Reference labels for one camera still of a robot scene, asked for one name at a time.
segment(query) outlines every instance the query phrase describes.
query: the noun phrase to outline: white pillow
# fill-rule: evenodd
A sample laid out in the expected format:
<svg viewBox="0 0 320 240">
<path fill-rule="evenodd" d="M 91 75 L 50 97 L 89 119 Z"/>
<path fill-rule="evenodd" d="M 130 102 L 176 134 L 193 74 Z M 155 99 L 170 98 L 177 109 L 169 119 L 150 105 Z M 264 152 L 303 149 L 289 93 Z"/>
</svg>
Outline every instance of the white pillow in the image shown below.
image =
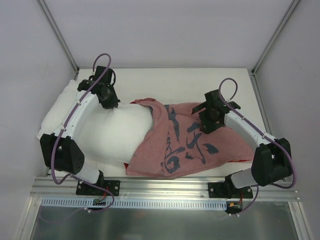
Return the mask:
<svg viewBox="0 0 320 240">
<path fill-rule="evenodd" d="M 38 139 L 42 134 L 51 134 L 61 123 L 75 100 L 77 87 L 78 83 L 71 80 L 59 95 L 41 124 Z M 83 152 L 130 163 L 152 125 L 153 119 L 148 107 L 120 104 L 118 108 L 104 109 L 98 105 L 76 143 Z"/>
</svg>

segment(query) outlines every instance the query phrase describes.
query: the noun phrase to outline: white table surface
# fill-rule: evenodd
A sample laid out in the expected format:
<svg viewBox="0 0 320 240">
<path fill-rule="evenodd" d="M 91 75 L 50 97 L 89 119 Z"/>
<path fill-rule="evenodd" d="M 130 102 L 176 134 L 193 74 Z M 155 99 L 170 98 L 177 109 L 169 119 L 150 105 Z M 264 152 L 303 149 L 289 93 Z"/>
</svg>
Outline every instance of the white table surface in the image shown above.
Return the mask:
<svg viewBox="0 0 320 240">
<path fill-rule="evenodd" d="M 238 92 L 234 101 L 241 106 L 246 116 L 258 127 L 264 129 L 263 120 L 245 68 L 132 68 L 114 69 L 116 74 L 115 91 L 123 103 L 135 99 L 154 98 L 163 104 L 185 102 L 204 102 L 205 93 L 218 89 L 225 78 L 233 78 L 238 83 Z M 92 69 L 80 69 L 77 81 L 88 79 Z M 226 82 L 222 88 L 225 99 L 232 96 L 235 87 Z M 124 164 L 84 152 L 85 161 L 92 167 L 103 171 L 105 177 L 125 177 Z M 188 177 L 221 177 L 248 169 L 251 162 L 228 162 L 224 165 Z"/>
</svg>

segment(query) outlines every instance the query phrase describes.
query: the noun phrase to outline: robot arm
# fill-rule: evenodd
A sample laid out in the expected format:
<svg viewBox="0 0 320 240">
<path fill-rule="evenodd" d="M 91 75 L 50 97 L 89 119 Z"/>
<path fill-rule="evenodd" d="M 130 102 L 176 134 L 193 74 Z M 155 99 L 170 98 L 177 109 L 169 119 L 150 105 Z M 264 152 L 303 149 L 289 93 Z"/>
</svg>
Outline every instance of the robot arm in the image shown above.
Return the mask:
<svg viewBox="0 0 320 240">
<path fill-rule="evenodd" d="M 218 191 L 216 192 L 217 195 L 231 198 L 232 191 L 235 189 L 257 185 L 266 186 L 293 174 L 290 161 L 284 152 L 267 140 L 275 141 L 291 156 L 290 144 L 285 138 L 276 139 L 276 137 L 257 127 L 253 128 L 245 121 L 246 117 L 240 117 L 221 101 L 219 90 L 206 93 L 205 99 L 204 103 L 196 106 L 192 111 L 194 114 L 204 109 L 199 113 L 200 130 L 209 134 L 220 127 L 227 126 L 242 136 L 255 152 L 252 167 L 228 175 L 225 178 L 224 187 L 214 190 L 215 192 Z M 241 116 L 244 116 L 238 104 L 235 102 L 229 102 L 228 104 L 236 109 Z"/>
<path fill-rule="evenodd" d="M 84 96 L 85 92 L 93 85 L 105 69 L 105 67 L 98 66 L 95 75 L 90 76 L 89 80 L 83 80 L 79 84 L 75 101 L 66 117 L 52 134 L 43 134 L 40 139 L 44 163 L 50 168 L 54 144 L 61 131 L 64 130 L 55 150 L 54 169 L 73 174 L 79 179 L 91 184 L 97 184 L 101 179 L 103 180 L 104 176 L 101 171 L 85 163 L 85 156 L 78 147 L 77 141 L 88 117 L 99 104 L 105 109 L 111 109 L 116 108 L 118 102 L 120 102 L 113 87 L 115 78 L 113 84 L 111 84 L 114 71 L 110 68 L 91 91 Z"/>
</svg>

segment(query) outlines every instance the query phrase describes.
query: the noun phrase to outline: folded fabric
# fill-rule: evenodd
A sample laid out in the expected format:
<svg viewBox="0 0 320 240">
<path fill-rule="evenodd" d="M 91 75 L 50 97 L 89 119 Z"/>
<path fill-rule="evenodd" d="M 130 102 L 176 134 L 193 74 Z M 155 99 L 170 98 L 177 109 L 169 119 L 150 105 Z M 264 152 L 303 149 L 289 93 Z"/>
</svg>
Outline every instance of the folded fabric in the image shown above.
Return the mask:
<svg viewBox="0 0 320 240">
<path fill-rule="evenodd" d="M 191 115 L 199 103 L 163 105 L 153 98 L 135 103 L 150 107 L 153 127 L 132 156 L 127 175 L 181 177 L 254 157 L 249 145 L 229 127 L 201 132 L 199 114 Z"/>
</svg>

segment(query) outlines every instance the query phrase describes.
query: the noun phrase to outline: white wall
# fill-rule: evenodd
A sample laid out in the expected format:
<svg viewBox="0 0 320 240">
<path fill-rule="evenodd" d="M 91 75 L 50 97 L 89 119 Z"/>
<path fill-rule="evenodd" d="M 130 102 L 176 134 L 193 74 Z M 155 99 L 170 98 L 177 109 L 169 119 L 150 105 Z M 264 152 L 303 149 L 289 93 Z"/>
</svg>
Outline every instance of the white wall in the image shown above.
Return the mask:
<svg viewBox="0 0 320 240">
<path fill-rule="evenodd" d="M 252 69 L 292 0 L 46 2 L 82 68 Z"/>
<path fill-rule="evenodd" d="M 1 1 L 0 23 L 0 238 L 10 240 L 44 173 L 35 135 L 75 72 L 35 0 Z"/>
<path fill-rule="evenodd" d="M 320 1 L 303 0 L 258 71 L 271 127 L 291 143 L 297 187 L 320 239 Z"/>
</svg>

